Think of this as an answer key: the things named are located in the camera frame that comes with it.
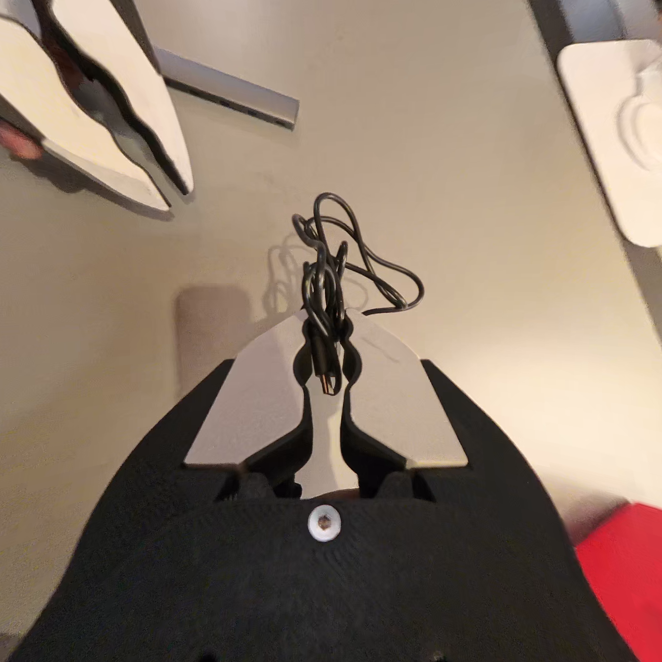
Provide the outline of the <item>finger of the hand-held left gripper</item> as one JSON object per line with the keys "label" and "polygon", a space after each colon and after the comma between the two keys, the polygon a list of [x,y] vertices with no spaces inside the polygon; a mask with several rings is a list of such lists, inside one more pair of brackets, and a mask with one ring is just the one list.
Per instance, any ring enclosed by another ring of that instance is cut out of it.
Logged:
{"label": "finger of the hand-held left gripper", "polygon": [[5,14],[1,15],[1,113],[44,151],[106,189],[144,207],[169,211],[170,203],[149,173],[71,96],[37,37]]}
{"label": "finger of the hand-held left gripper", "polygon": [[194,190],[177,112],[133,1],[33,1],[48,40],[110,93],[124,120],[149,146],[171,182]]}

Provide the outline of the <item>grey usb hub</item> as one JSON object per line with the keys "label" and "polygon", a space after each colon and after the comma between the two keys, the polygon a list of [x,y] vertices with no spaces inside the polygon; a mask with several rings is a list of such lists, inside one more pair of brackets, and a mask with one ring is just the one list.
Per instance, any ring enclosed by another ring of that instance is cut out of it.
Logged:
{"label": "grey usb hub", "polygon": [[179,91],[293,131],[299,100],[156,46],[166,84]]}

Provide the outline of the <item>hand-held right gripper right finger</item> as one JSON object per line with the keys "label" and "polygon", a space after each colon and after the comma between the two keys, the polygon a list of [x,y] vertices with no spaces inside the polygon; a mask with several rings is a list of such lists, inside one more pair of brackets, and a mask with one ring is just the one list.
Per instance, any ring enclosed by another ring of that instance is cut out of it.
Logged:
{"label": "hand-held right gripper right finger", "polygon": [[468,457],[418,355],[355,309],[346,313],[340,447],[358,475],[464,468]]}

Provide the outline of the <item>white moulded tray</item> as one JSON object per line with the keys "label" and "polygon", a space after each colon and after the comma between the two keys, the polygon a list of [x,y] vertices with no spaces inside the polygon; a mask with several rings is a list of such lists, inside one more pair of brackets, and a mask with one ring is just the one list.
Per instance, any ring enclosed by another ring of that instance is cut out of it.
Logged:
{"label": "white moulded tray", "polygon": [[661,43],[576,43],[558,72],[602,189],[632,244],[661,247]]}

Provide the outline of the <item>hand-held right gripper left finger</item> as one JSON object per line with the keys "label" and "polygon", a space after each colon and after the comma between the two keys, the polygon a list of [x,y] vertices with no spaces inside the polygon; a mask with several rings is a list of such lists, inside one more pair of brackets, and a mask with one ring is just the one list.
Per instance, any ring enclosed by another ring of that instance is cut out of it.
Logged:
{"label": "hand-held right gripper left finger", "polygon": [[187,467],[293,475],[310,459],[307,319],[300,310],[239,352],[184,459]]}

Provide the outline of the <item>red object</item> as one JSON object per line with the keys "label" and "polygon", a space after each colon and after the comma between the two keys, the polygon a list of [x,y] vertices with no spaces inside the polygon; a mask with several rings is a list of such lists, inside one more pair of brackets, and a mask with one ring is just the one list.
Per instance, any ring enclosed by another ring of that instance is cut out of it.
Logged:
{"label": "red object", "polygon": [[577,545],[602,608],[639,661],[661,660],[661,509],[631,503]]}

